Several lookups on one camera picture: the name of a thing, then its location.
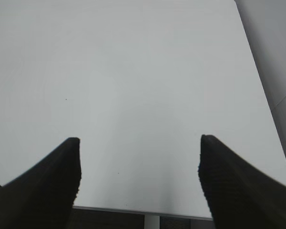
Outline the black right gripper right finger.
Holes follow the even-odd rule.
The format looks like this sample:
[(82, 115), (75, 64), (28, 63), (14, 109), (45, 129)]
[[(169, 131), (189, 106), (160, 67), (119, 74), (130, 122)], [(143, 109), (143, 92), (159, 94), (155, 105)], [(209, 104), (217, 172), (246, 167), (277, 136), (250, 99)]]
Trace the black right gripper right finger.
[(200, 184), (217, 229), (286, 229), (286, 186), (202, 135)]

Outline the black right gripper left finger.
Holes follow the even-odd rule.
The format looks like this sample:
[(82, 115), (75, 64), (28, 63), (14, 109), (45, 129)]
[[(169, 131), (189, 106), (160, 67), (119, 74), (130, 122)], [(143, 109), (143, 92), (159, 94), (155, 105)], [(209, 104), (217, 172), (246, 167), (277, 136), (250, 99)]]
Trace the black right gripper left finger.
[(69, 137), (11, 182), (0, 185), (0, 229), (63, 229), (82, 178), (80, 139)]

